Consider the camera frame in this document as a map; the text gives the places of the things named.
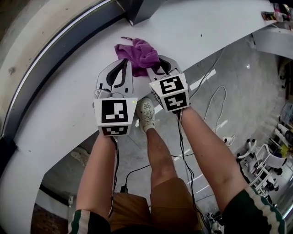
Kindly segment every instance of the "person's knee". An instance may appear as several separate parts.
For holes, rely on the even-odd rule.
[[[173,165],[165,165],[160,168],[152,169],[152,185],[156,186],[165,181],[177,177],[176,170]]]

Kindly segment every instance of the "white chair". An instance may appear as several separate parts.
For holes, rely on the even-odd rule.
[[[249,172],[255,174],[256,176],[256,178],[250,183],[250,186],[254,185],[256,182],[259,182],[259,184],[256,186],[257,191],[265,186],[264,184],[266,184],[266,181],[271,176],[271,173],[266,169],[266,166],[280,168],[284,161],[284,158],[279,158],[272,155],[268,145],[263,144],[259,151],[255,154],[254,160],[252,160],[248,166]],[[262,173],[266,173],[266,177],[264,179],[260,178]]]
[[[237,154],[237,157],[238,157],[239,159],[243,159],[243,158],[247,157],[248,155],[253,154],[253,153],[255,152],[256,142],[257,142],[257,141],[256,141],[255,139],[253,139],[253,140],[252,140],[252,144],[251,144],[251,141],[248,139],[248,140],[247,140],[248,151],[247,151],[244,155]]]

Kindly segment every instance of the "purple towel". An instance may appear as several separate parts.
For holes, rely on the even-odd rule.
[[[157,51],[149,43],[139,38],[121,37],[131,40],[133,46],[118,44],[115,51],[119,59],[128,59],[132,64],[133,76],[147,76],[146,68],[160,68],[160,60]]]

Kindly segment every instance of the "white sneaker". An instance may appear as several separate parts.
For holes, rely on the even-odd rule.
[[[90,154],[84,148],[78,146],[70,152],[70,155],[78,160],[83,167],[87,165],[88,158],[90,157]]]
[[[136,114],[139,117],[139,128],[147,132],[150,128],[155,128],[155,108],[151,99],[143,98],[136,105]]]

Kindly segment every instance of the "gray floor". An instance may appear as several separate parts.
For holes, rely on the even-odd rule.
[[[189,84],[200,79],[212,66],[219,52],[207,57],[198,64],[185,71]],[[277,114],[284,104],[284,90],[277,74],[277,57],[272,54],[260,53],[251,49],[244,38],[227,46],[222,58],[215,66],[216,74],[208,82],[203,83],[199,92],[191,100],[191,105],[204,117],[208,102],[215,90],[223,85],[227,90],[227,98],[219,124],[227,123],[217,130],[219,137],[231,137],[236,134],[231,147],[235,153],[242,147],[247,138],[254,136],[259,141],[264,140],[264,135],[269,135],[277,120]],[[224,91],[215,95],[206,123],[214,128],[221,112]],[[158,103],[152,96],[154,105]],[[172,113],[160,111],[156,115],[156,129],[161,135],[172,155],[179,155],[179,134],[175,116]],[[88,151],[96,138],[91,136],[82,143]],[[127,137],[119,138],[120,165],[116,191],[125,183],[127,174],[135,169],[148,165],[146,137],[135,126]],[[190,145],[184,138],[184,149]],[[195,177],[201,175],[201,170],[194,156],[188,156],[187,162],[193,170]],[[178,176],[188,182],[182,159],[174,161]],[[56,193],[67,198],[68,194],[76,194],[83,168],[71,156],[66,155],[58,164],[44,176],[42,184]],[[151,169],[145,168],[129,176],[129,193],[144,196],[149,201]],[[204,176],[194,182],[195,199],[204,212],[214,212],[217,204],[211,188]]]

